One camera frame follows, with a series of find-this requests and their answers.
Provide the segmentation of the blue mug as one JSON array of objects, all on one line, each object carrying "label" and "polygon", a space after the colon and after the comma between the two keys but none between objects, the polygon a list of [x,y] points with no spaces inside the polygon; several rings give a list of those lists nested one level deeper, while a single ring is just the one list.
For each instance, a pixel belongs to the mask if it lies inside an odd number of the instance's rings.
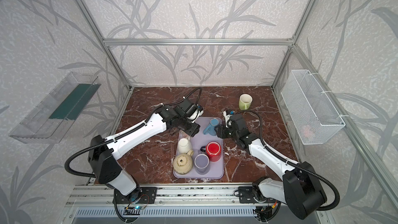
[{"label": "blue mug", "polygon": [[217,118],[213,118],[210,120],[208,126],[204,129],[203,134],[204,135],[211,135],[211,136],[216,136],[217,131],[216,127],[220,124],[219,120]]}]

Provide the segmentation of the light green mug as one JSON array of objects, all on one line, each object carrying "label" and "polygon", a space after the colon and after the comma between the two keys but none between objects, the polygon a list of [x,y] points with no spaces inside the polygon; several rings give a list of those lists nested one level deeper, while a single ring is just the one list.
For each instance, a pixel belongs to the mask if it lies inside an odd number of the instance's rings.
[{"label": "light green mug", "polygon": [[240,97],[239,97],[239,109],[241,110],[241,111],[243,111],[243,110],[248,110],[249,108],[250,108],[250,106],[251,106],[251,104],[252,104],[252,101],[253,101],[253,98],[252,98],[252,96],[251,95],[249,95],[249,94],[242,94]]}]

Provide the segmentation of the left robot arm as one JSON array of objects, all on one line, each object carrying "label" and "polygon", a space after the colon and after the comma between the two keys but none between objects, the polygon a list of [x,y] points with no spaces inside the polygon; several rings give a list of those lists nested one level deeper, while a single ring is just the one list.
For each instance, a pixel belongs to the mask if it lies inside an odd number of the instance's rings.
[{"label": "left robot arm", "polygon": [[107,137],[94,137],[91,145],[99,145],[89,151],[89,163],[96,180],[117,190],[130,201],[138,199],[142,190],[136,180],[118,163],[127,152],[152,136],[168,129],[178,128],[193,137],[200,125],[195,121],[203,114],[203,108],[195,110],[190,117],[179,115],[174,109],[164,106],[154,111],[148,120],[130,127],[120,133]]}]

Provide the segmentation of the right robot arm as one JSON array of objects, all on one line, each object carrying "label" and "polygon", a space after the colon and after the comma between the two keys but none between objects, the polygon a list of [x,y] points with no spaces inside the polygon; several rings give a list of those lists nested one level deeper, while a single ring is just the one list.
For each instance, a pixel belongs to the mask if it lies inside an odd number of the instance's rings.
[{"label": "right robot arm", "polygon": [[289,159],[267,144],[259,134],[250,132],[241,113],[225,111],[223,115],[225,121],[216,127],[217,137],[233,139],[237,146],[263,162],[279,178],[261,177],[254,181],[251,194],[255,201],[264,203],[273,199],[284,203],[299,219],[321,209],[327,196],[319,176],[309,163]]}]

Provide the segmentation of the white mug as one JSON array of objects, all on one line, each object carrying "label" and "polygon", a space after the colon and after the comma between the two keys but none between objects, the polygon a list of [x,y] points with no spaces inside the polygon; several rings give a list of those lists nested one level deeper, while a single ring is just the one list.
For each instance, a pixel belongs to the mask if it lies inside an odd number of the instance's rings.
[{"label": "white mug", "polygon": [[192,144],[187,138],[182,138],[178,141],[177,151],[179,153],[188,153],[192,149]]}]

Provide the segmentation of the red mug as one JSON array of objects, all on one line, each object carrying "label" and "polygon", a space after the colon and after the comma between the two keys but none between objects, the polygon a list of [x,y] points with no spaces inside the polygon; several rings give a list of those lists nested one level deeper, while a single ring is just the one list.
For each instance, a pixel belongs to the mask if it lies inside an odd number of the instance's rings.
[{"label": "red mug", "polygon": [[202,146],[200,151],[206,153],[211,162],[217,162],[221,158],[221,145],[217,142],[210,142]]}]

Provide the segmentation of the beige stoneware mug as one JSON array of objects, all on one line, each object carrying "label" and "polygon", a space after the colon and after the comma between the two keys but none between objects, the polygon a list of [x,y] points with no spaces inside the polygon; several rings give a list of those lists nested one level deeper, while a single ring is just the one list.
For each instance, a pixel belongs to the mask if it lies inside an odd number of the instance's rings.
[{"label": "beige stoneware mug", "polygon": [[192,170],[193,154],[194,154],[194,151],[193,151],[193,149],[191,149],[187,153],[181,153],[174,158],[173,169],[177,174],[185,175]]}]

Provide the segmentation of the lavender mug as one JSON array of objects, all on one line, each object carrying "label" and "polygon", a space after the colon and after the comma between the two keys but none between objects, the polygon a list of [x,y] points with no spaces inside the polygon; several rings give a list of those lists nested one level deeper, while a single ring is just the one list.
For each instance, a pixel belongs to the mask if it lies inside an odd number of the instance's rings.
[{"label": "lavender mug", "polygon": [[196,172],[199,174],[206,174],[209,169],[209,163],[210,160],[206,154],[202,153],[197,155],[194,159],[194,166]]}]

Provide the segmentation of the lavender plastic tray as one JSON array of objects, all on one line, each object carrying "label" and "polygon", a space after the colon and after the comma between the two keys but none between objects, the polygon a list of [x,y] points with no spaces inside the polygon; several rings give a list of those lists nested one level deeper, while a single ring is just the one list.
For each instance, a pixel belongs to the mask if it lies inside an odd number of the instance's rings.
[{"label": "lavender plastic tray", "polygon": [[[198,118],[196,123],[200,125],[200,130],[194,137],[190,137],[183,131],[180,131],[179,139],[187,139],[192,146],[192,169],[186,174],[179,174],[174,170],[173,174],[175,177],[190,179],[220,179],[223,177],[223,140],[217,136],[204,133],[204,130],[213,119],[213,117]],[[206,146],[211,142],[218,143],[220,146],[220,158],[217,161],[214,161],[206,152]]]}]

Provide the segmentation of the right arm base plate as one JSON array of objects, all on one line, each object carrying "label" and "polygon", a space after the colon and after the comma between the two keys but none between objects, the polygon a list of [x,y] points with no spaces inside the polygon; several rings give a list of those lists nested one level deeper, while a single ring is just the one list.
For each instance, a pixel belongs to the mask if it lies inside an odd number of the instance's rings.
[{"label": "right arm base plate", "polygon": [[276,199],[265,197],[258,188],[253,186],[238,187],[238,197],[240,203],[265,203],[274,204]]}]

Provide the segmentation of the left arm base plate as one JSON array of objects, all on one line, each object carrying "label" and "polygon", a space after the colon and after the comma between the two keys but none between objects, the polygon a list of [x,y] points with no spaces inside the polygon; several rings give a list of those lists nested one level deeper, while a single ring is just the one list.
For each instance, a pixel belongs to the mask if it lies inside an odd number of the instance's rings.
[{"label": "left arm base plate", "polygon": [[116,204],[154,204],[157,196],[157,187],[136,188],[127,196],[115,189],[113,203]]}]

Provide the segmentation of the aluminium front rail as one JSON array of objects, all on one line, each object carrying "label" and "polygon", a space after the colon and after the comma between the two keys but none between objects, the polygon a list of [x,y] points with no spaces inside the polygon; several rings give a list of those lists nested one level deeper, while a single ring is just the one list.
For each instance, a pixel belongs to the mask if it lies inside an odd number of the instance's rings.
[{"label": "aluminium front rail", "polygon": [[[265,203],[240,203],[238,187],[252,186],[251,183],[209,183],[209,184],[142,184],[141,187],[157,187],[154,204],[161,206],[267,206]],[[273,181],[269,198],[282,201],[282,183]],[[66,206],[112,206],[114,191],[105,185],[76,186]]]}]

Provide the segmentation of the clear plastic wall bin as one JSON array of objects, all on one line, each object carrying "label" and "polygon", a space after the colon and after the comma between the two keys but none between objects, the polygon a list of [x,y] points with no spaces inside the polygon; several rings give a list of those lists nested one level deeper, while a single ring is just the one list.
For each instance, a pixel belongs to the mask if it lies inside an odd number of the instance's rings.
[{"label": "clear plastic wall bin", "polygon": [[70,72],[9,134],[25,144],[58,144],[101,84]]}]

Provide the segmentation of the aluminium cage frame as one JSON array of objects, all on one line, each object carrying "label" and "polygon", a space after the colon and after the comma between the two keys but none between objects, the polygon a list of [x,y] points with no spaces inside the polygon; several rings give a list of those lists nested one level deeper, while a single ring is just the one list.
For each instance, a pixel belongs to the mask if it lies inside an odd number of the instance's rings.
[{"label": "aluminium cage frame", "polygon": [[313,64],[305,57],[302,49],[298,45],[298,41],[303,34],[305,26],[309,21],[311,14],[314,12],[319,0],[309,0],[298,26],[290,38],[109,38],[106,39],[100,33],[100,29],[94,22],[94,18],[89,11],[88,6],[84,0],[73,0],[79,11],[82,13],[89,28],[94,34],[94,37],[99,43],[99,47],[103,50],[106,56],[110,59],[113,67],[117,70],[119,75],[124,79],[125,84],[128,83],[125,73],[122,71],[120,64],[116,61],[110,52],[111,46],[287,46],[288,51],[284,56],[283,62],[277,72],[274,84],[277,84],[285,69],[291,54],[294,54],[300,61],[301,65],[310,70],[314,75],[315,81],[318,82],[325,90],[325,94],[329,97],[332,105],[345,121],[344,131],[352,145],[360,154],[362,160],[372,172],[373,177],[379,183],[381,189],[385,192],[386,196],[391,201],[394,207],[398,206],[398,182],[393,175],[389,172],[381,158],[376,154],[369,142],[365,139],[358,126],[355,124],[353,117],[348,114],[342,104],[337,99],[326,82],[317,73]]}]

